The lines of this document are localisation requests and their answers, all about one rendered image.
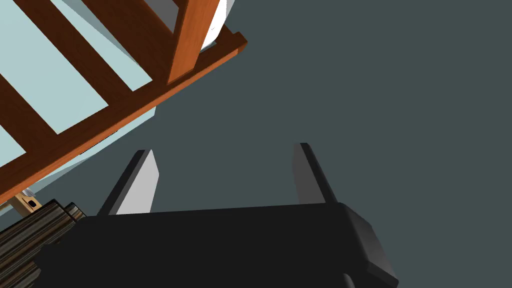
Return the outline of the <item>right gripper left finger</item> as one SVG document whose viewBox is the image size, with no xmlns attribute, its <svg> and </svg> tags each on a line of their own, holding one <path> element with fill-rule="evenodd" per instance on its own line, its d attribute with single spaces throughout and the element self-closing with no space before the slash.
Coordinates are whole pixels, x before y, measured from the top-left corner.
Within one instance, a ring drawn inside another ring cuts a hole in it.
<svg viewBox="0 0 512 288">
<path fill-rule="evenodd" d="M 137 150 L 97 215 L 149 213 L 159 175 L 153 151 Z"/>
</svg>

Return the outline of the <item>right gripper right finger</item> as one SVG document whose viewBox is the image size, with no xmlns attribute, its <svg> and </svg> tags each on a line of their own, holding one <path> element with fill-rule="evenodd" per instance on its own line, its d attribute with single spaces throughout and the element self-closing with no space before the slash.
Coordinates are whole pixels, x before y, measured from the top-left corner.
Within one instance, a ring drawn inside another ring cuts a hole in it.
<svg viewBox="0 0 512 288">
<path fill-rule="evenodd" d="M 292 172 L 299 204 L 338 202 L 310 144 L 293 145 Z"/>
</svg>

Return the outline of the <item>brown wooden slatted furniture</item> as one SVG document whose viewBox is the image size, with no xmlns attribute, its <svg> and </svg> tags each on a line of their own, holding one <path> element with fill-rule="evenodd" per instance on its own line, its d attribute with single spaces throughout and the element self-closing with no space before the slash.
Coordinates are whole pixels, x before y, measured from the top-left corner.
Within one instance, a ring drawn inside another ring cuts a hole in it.
<svg viewBox="0 0 512 288">
<path fill-rule="evenodd" d="M 0 0 L 0 202 L 247 45 L 233 0 Z"/>
</svg>

